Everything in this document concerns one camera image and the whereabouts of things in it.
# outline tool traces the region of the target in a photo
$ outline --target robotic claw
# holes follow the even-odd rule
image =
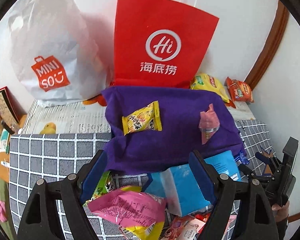
[[[241,201],[231,239],[278,240],[271,204],[282,206],[291,194],[296,180],[291,171],[297,149],[298,141],[290,137],[283,150],[282,162],[276,157],[261,160],[273,170],[272,177],[255,176],[246,166],[241,166],[240,170],[249,178],[248,183],[233,181],[226,174],[218,174],[198,151],[191,152],[189,166],[205,199],[214,205],[198,240],[222,239],[234,200]],[[50,183],[39,179],[24,209],[18,240],[65,240],[57,199],[62,200],[74,240],[97,240],[82,205],[92,196],[106,164],[106,153],[99,150],[77,174],[72,173],[62,181]]]

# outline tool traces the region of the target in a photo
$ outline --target gray plaid tablecloth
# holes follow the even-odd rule
[[[255,158],[255,152],[272,149],[266,124],[258,120],[235,121],[242,140],[244,140],[248,165],[256,174],[261,175],[264,164]],[[47,182],[65,178],[76,173],[83,164],[88,163],[95,153],[102,149],[111,138],[110,133],[99,134],[46,134],[46,135],[13,135],[10,140],[10,208],[16,231],[32,187],[39,178]],[[136,176],[113,175],[116,187],[125,185],[143,186],[147,174]],[[237,214],[240,201],[233,204],[232,214]],[[57,201],[60,223],[66,239],[73,239],[66,220],[62,201]],[[88,219],[97,236],[103,240],[123,240],[118,226],[99,218],[85,208]],[[173,215],[166,211],[164,230]],[[231,223],[225,239],[230,239],[235,221]]]

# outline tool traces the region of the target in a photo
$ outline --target dark sleeve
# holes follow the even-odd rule
[[[286,230],[288,227],[288,218],[277,223],[277,229],[279,234],[279,240],[283,240],[284,235],[286,234]]]

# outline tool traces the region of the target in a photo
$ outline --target brown wooden trim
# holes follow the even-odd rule
[[[277,12],[263,50],[250,70],[245,82],[253,90],[269,67],[282,40],[289,17],[288,9],[278,1]]]
[[[300,219],[300,212],[298,214],[293,215],[293,216],[289,216],[288,217],[288,222],[291,223],[291,222],[297,221],[299,219]]]

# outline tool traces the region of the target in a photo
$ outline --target hand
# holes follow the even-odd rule
[[[280,222],[288,217],[289,205],[290,205],[290,201],[288,200],[288,202],[283,207],[280,207],[278,204],[274,204],[272,206],[272,210],[277,211],[277,214],[274,216],[276,222]]]

